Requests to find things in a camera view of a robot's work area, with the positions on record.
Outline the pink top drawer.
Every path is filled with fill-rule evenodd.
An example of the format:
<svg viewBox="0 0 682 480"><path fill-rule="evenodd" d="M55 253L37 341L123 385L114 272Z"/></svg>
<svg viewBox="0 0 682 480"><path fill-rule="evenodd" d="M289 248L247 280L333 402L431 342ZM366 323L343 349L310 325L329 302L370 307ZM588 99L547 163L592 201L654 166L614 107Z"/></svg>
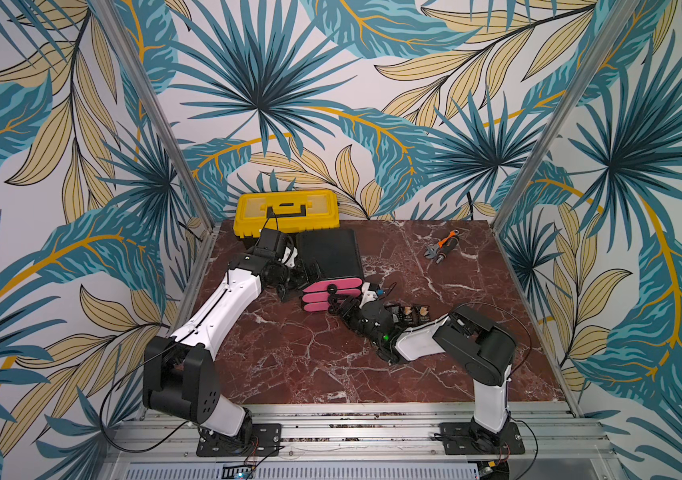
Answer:
<svg viewBox="0 0 682 480"><path fill-rule="evenodd" d="M308 285L303 289L303 293L328 292L328 288L331 286L336 290L359 289L362 284L363 280L358 277L322 279Z"/></svg>

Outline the black cookie packet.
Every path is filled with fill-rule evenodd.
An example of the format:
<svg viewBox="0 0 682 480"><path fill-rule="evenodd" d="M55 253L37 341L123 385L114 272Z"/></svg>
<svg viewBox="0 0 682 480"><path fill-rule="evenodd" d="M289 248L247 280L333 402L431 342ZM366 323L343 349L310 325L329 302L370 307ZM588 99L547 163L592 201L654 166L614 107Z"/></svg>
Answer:
<svg viewBox="0 0 682 480"><path fill-rule="evenodd" d="M416 322L418 325L423 325L431 321L429 307L427 305L418 305L416 312Z"/></svg>
<svg viewBox="0 0 682 480"><path fill-rule="evenodd" d="M417 324L411 306L402 306L399 313L400 323L405 327L413 327Z"/></svg>
<svg viewBox="0 0 682 480"><path fill-rule="evenodd" d="M386 305L386 310L391 314L393 322L395 324L401 321L400 306L399 305Z"/></svg>

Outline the black drawer cabinet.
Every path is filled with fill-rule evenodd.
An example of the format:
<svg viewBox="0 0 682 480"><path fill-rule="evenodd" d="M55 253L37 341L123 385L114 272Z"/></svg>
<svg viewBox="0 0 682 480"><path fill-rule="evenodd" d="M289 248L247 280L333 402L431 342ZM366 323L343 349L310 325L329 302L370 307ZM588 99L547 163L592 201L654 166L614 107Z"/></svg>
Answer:
<svg viewBox="0 0 682 480"><path fill-rule="evenodd" d="M348 228L311 230L296 235L304 269L317 267L322 279L364 278L355 232Z"/></svg>

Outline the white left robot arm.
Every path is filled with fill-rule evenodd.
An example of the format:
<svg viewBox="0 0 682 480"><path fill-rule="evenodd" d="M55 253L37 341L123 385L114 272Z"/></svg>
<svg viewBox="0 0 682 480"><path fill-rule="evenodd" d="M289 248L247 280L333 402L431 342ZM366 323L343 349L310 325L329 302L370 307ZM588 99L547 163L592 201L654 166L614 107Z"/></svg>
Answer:
<svg viewBox="0 0 682 480"><path fill-rule="evenodd" d="M248 442L250 414L223 395L215 360L229 331L263 290L290 291L303 281L305 250L299 234L267 228L253 247L229 261L199 310L169 336L147 344L143 405L228 440Z"/></svg>

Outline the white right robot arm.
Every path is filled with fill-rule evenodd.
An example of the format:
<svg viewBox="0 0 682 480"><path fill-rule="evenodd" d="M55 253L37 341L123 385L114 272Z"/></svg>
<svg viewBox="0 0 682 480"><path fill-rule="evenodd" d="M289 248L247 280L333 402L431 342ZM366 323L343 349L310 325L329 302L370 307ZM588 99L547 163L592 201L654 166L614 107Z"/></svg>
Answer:
<svg viewBox="0 0 682 480"><path fill-rule="evenodd" d="M509 423L507 383L517 349L515 337L466 304L426 323L402 305L388 304L388 292L364 283L358 294L331 285L328 312L368 340L390 365L445 354L473 379L473 427L497 435Z"/></svg>

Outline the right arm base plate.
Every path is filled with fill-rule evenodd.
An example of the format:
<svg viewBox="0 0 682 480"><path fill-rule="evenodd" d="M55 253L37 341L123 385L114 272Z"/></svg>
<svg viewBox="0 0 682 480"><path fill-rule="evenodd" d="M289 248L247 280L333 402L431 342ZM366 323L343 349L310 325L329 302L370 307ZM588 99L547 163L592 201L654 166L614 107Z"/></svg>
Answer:
<svg viewBox="0 0 682 480"><path fill-rule="evenodd" d="M446 422L434 435L446 455L521 455L526 452L518 425L507 421L499 432L491 432L474 421Z"/></svg>

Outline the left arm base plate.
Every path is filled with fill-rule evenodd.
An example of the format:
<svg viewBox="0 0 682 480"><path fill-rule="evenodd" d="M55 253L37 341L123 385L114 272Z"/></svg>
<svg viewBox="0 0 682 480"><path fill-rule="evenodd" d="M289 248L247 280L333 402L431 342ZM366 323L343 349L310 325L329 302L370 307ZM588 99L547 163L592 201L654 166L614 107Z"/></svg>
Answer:
<svg viewBox="0 0 682 480"><path fill-rule="evenodd" d="M197 457L245 457L266 458L275 456L282 449L282 425L279 423L246 423L235 436L226 436L200 428Z"/></svg>

